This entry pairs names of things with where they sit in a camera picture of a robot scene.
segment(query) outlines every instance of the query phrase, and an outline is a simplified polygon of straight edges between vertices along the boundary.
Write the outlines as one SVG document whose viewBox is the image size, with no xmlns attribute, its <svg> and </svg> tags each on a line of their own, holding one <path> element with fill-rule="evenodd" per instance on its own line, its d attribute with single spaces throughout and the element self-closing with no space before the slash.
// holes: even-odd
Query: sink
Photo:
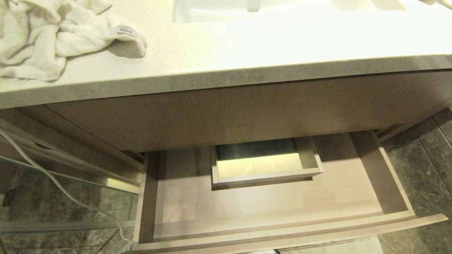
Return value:
<svg viewBox="0 0 452 254">
<path fill-rule="evenodd" d="M 174 0 L 173 21 L 192 23 L 328 12 L 405 10 L 398 0 Z"/>
</svg>

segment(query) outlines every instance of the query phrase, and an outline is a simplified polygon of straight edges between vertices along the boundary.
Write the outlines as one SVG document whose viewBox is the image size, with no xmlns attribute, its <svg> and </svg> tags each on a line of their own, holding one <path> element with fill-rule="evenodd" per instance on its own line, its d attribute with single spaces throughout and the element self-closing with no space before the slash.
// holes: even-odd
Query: power cord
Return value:
<svg viewBox="0 0 452 254">
<path fill-rule="evenodd" d="M 4 129 L 2 129 L 2 128 L 0 128 L 0 135 L 2 135 L 9 143 L 11 143 L 13 146 L 14 146 L 14 148 L 17 150 L 17 152 L 19 152 L 20 153 L 20 155 L 28 162 L 28 163 L 30 163 L 31 165 L 33 165 L 35 168 L 37 168 L 37 169 L 39 169 L 40 171 L 42 171 L 44 174 L 46 174 L 57 186 L 58 186 L 58 188 L 70 199 L 70 200 L 72 200 L 73 202 L 75 202 L 76 204 L 78 204 L 79 206 L 82 206 L 82 207 L 85 207 L 85 208 L 88 208 L 88 209 L 90 209 L 90 210 L 94 210 L 94 211 L 97 211 L 97 212 L 100 212 L 100 213 L 103 213 L 103 214 L 105 214 L 105 215 L 107 215 L 108 217 L 110 217 L 110 218 L 112 218 L 115 222 L 116 222 L 116 224 L 119 226 L 119 233 L 121 234 L 121 238 L 124 240 L 124 241 L 127 241 L 127 242 L 130 242 L 130 240 L 129 239 L 127 239 L 127 238 L 125 238 L 124 237 L 124 234 L 122 233 L 122 226 L 121 226 L 121 223 L 119 222 L 119 220 L 115 217 L 115 216 L 113 216 L 113 215 L 111 215 L 111 214 L 109 214 L 109 213 L 107 213 L 107 212 L 104 212 L 104 211 L 102 211 L 102 210 L 100 210 L 100 209 L 98 209 L 98 208 L 96 208 L 96 207 L 92 207 L 92 206 L 89 206 L 89 205 L 86 205 L 86 204 L 84 204 L 84 203 L 82 203 L 82 202 L 80 202 L 80 201 L 78 201 L 77 199 L 75 199 L 69 192 L 67 192 L 66 191 L 66 189 L 64 189 L 64 187 L 61 185 L 61 183 L 55 178 L 55 176 L 53 176 L 47 169 L 45 169 L 45 168 L 43 168 L 43 167 L 41 167 L 38 163 L 36 163 L 34 160 L 32 160 L 23 150 L 22 150 L 22 148 L 20 148 L 20 146 L 16 143 L 16 141 L 14 141 L 6 132 L 5 132 L 5 130 Z"/>
</svg>

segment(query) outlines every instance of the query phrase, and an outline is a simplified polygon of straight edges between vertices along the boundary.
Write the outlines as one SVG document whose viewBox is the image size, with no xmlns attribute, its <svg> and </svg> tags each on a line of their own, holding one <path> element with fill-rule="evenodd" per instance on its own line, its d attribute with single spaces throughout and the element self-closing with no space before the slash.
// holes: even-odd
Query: drawer front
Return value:
<svg viewBox="0 0 452 254">
<path fill-rule="evenodd" d="M 444 215 L 415 217 L 372 131 L 313 140 L 324 172 L 312 181 L 241 190 L 211 189 L 208 147 L 148 153 L 133 250 L 246 253 L 349 240 L 447 220 Z"/>
<path fill-rule="evenodd" d="M 451 71 L 395 73 L 149 94 L 47 107 L 119 150 L 384 128 L 452 98 Z"/>
</svg>

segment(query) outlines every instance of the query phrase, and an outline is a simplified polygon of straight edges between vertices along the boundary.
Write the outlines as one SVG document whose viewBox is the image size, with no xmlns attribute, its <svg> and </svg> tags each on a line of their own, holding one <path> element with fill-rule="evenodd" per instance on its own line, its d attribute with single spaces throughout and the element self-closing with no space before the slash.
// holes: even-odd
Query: drawer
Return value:
<svg viewBox="0 0 452 254">
<path fill-rule="evenodd" d="M 317 245 L 447 220 L 416 218 L 372 131 L 310 137 L 321 174 L 215 189 L 210 147 L 148 153 L 133 251 L 246 253 Z"/>
</svg>

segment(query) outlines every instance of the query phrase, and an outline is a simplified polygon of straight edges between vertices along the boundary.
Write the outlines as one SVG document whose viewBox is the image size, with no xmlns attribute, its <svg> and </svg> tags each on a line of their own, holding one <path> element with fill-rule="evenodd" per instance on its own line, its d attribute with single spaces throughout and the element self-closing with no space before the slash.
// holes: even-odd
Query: floor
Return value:
<svg viewBox="0 0 452 254">
<path fill-rule="evenodd" d="M 383 143 L 417 216 L 452 218 L 452 112 L 445 109 Z M 452 222 L 378 236 L 385 254 L 452 253 Z"/>
<path fill-rule="evenodd" d="M 418 216 L 443 213 L 452 218 L 451 142 L 452 112 L 445 109 L 383 143 Z M 83 201 L 99 205 L 121 220 L 134 219 L 136 195 L 69 180 L 63 182 Z M 0 221 L 107 219 L 71 203 L 40 173 L 24 174 L 17 189 L 15 203 L 0 207 Z M 132 234 L 133 228 L 126 228 L 126 237 Z M 125 246 L 117 229 L 1 236 L 0 239 L 0 254 L 2 244 L 7 254 L 115 254 Z M 378 239 L 385 254 L 449 254 L 452 253 L 452 222 L 379 235 Z"/>
<path fill-rule="evenodd" d="M 6 168 L 0 162 L 0 170 Z M 17 190 L 9 207 L 0 207 L 0 221 L 9 222 L 97 222 L 110 221 L 103 214 L 89 211 L 68 199 L 43 173 L 16 167 Z M 80 201 L 99 207 L 119 218 L 135 219 L 136 194 L 103 188 L 59 177 L 63 186 Z M 133 228 L 125 229 L 125 237 Z M 70 231 L 0 236 L 0 254 L 107 254 L 119 253 L 127 243 L 118 229 Z"/>
</svg>

